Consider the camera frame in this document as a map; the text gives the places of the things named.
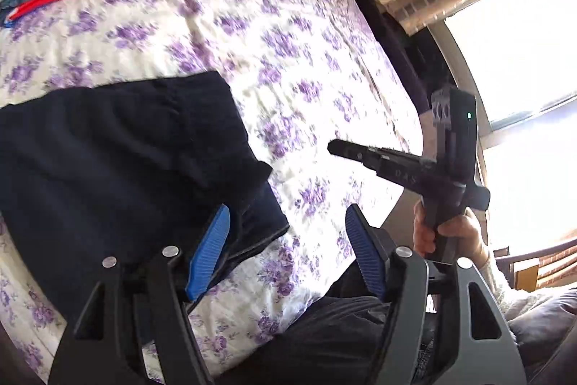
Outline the person right hand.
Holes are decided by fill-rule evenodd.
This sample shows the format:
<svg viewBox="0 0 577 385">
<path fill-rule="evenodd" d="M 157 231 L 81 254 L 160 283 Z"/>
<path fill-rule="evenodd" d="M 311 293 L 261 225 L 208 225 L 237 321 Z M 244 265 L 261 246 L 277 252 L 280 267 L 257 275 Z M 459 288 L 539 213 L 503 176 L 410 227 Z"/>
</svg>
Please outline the person right hand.
<svg viewBox="0 0 577 385">
<path fill-rule="evenodd" d="M 445 236 L 458 243 L 457 255 L 470 258 L 482 268 L 490 258 L 490 251 L 482 239 L 481 225 L 471 209 L 440 225 L 438 232 L 426 226 L 426 210 L 418 201 L 414 206 L 413 245 L 419 255 L 430 255 L 436 250 L 436 237 Z"/>
</svg>

